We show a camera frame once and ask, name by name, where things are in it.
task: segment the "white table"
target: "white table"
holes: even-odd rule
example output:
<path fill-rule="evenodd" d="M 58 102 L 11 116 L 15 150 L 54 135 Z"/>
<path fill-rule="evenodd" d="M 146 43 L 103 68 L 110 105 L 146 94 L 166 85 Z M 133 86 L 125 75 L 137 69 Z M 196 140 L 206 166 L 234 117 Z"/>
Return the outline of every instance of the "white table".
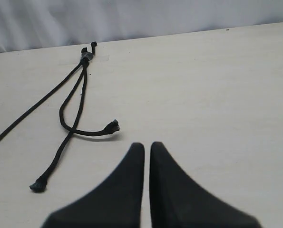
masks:
<path fill-rule="evenodd" d="M 0 54 L 0 133 L 69 73 L 82 47 Z M 101 183 L 132 142 L 146 148 L 141 227 L 149 228 L 153 141 L 207 190 L 263 227 L 283 228 L 283 23 L 99 43 L 88 72 L 79 128 L 117 118 L 121 131 L 75 137 L 47 191 L 29 190 L 67 133 L 58 111 L 76 74 L 0 143 L 0 228 L 40 227 Z M 70 124 L 79 96 L 66 109 Z"/>

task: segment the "white curtain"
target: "white curtain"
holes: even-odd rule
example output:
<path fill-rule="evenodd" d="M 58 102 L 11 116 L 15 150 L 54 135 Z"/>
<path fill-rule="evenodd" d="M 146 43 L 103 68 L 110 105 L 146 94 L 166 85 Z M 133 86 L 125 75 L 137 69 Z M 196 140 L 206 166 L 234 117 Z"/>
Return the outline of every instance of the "white curtain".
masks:
<path fill-rule="evenodd" d="M 0 0 L 0 52 L 283 22 L 283 0 Z"/>

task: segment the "white surface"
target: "white surface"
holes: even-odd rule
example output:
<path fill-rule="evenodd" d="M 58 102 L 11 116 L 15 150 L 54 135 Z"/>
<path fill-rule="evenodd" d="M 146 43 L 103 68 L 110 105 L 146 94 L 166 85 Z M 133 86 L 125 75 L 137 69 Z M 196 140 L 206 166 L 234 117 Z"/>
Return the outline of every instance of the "white surface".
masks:
<path fill-rule="evenodd" d="M 0 54 L 0 133 L 67 75 L 82 47 Z M 30 192 L 66 135 L 58 110 L 75 75 L 0 143 L 0 228 L 39 227 L 105 179 L 132 142 L 146 148 L 149 228 L 153 141 L 210 192 L 265 228 L 283 228 L 283 23 L 100 43 L 97 53 L 79 128 L 117 118 L 121 131 L 111 141 L 74 138 L 48 190 Z"/>
<path fill-rule="evenodd" d="M 283 0 L 0 0 L 0 52 L 283 22 Z"/>

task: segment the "fabric backdrop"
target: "fabric backdrop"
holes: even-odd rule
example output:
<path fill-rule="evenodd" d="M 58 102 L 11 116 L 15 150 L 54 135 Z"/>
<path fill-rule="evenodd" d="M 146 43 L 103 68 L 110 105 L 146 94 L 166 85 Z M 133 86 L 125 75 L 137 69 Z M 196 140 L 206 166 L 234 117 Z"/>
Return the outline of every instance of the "fabric backdrop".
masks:
<path fill-rule="evenodd" d="M 0 0 L 0 52 L 283 22 L 283 0 Z"/>

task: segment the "black lanyard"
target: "black lanyard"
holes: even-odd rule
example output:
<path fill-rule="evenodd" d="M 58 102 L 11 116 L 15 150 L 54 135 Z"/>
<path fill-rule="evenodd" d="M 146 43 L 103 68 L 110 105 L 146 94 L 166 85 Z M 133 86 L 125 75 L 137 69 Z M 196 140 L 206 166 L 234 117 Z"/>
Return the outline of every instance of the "black lanyard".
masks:
<path fill-rule="evenodd" d="M 114 120 L 110 122 L 103 130 L 98 132 L 86 132 L 77 130 L 77 126 L 79 123 L 79 120 L 82 115 L 83 107 L 84 107 L 84 101 L 85 101 L 85 93 L 86 93 L 86 86 L 88 82 L 88 74 L 87 74 L 87 67 L 89 66 L 89 61 L 94 57 L 95 55 L 95 47 L 97 46 L 96 42 L 91 43 L 92 52 L 88 52 L 87 48 L 83 48 L 81 50 L 81 61 L 79 64 L 69 73 L 69 75 L 66 76 L 65 79 L 63 79 L 62 82 L 60 82 L 55 88 L 53 88 L 48 94 L 46 94 L 41 100 L 39 100 L 35 105 L 33 105 L 29 110 L 27 110 L 22 116 L 20 116 L 15 122 L 13 122 L 5 131 L 3 131 L 0 134 L 0 141 L 13 129 L 15 128 L 23 119 L 25 119 L 30 113 L 32 113 L 36 108 L 38 108 L 42 103 L 44 103 L 48 98 L 50 98 L 56 91 L 58 91 L 73 75 L 74 73 L 82 66 L 82 72 L 80 74 L 80 77 L 78 78 L 76 84 L 74 85 L 73 89 L 63 102 L 62 106 L 59 109 L 59 117 L 60 117 L 60 123 L 61 125 L 69 131 L 66 138 L 63 140 L 61 145 L 59 146 L 57 153 L 50 164 L 50 166 L 45 170 L 45 172 L 36 180 L 35 183 L 30 185 L 30 189 L 34 192 L 44 192 L 46 189 L 46 185 L 48 182 L 49 177 L 55 170 L 58 161 L 60 159 L 60 156 L 63 152 L 63 149 L 65 148 L 66 144 L 69 142 L 73 134 L 80 134 L 80 135 L 86 135 L 86 136 L 102 136 L 107 134 L 112 134 L 116 131 L 120 130 L 120 127 L 118 125 L 118 121 Z M 83 86 L 82 86 L 82 94 L 80 98 L 80 105 L 78 109 L 78 113 L 75 119 L 75 122 L 72 127 L 68 126 L 64 121 L 64 110 L 69 103 L 70 99 L 72 98 L 73 94 L 77 90 L 79 84 L 82 81 L 82 78 L 84 78 Z"/>

